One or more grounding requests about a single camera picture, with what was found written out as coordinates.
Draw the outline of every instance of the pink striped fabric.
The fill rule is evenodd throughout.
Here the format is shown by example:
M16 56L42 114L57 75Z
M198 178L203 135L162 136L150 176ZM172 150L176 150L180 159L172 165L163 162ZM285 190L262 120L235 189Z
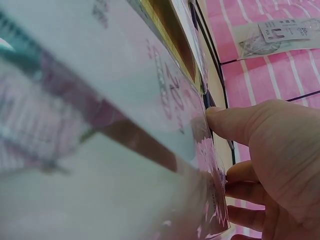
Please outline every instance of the pink striped fabric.
M273 19L320 17L316 0L206 0L213 38L222 63L239 57L232 26ZM289 100L320 90L320 49L295 50L246 59L222 66L229 106L248 107L269 99ZM295 103L320 109L320 94ZM250 159L249 149L235 146L237 161ZM248 202L236 205L261 209ZM238 234L260 238L261 234L237 227Z

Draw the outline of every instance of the hand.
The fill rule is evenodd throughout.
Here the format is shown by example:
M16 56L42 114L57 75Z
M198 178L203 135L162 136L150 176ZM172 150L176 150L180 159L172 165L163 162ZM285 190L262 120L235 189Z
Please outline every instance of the hand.
M226 194L265 205L229 206L230 221L262 231L262 240L320 239L320 111L270 100L206 114L216 134L249 146L251 161L227 172Z

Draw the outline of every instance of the printed label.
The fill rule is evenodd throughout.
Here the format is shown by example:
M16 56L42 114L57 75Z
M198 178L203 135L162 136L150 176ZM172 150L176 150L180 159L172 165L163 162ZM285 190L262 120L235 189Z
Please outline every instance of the printed label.
M310 30L298 19L260 22L258 26L267 43L311 38Z

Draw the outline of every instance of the label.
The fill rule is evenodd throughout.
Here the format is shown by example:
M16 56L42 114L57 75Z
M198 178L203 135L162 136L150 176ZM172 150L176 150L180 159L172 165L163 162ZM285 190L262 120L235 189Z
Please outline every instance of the label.
M311 38L308 29L299 19L281 19L258 23L264 40L275 43L289 40L308 40Z

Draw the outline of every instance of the transparent plastic packaging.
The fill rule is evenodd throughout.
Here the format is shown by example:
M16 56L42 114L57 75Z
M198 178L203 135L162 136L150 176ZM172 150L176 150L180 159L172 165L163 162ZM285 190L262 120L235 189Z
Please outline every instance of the transparent plastic packaging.
M233 32L238 42L239 59L269 56L292 50L320 48L320 19L302 18L300 22L309 29L311 39L266 42L257 23L235 26Z
M0 174L10 171L0 180L1 239L209 240L225 232L225 173L202 97L139 15L125 0L74 0L76 9L56 0L50 14L48 3L20 3L0 3ZM20 11L26 5L31 12ZM91 8L107 11L107 31ZM72 14L57 20L60 9ZM22 19L35 24L22 29ZM72 24L46 32L56 21ZM77 27L96 33L83 40ZM92 49L83 55L75 39Z

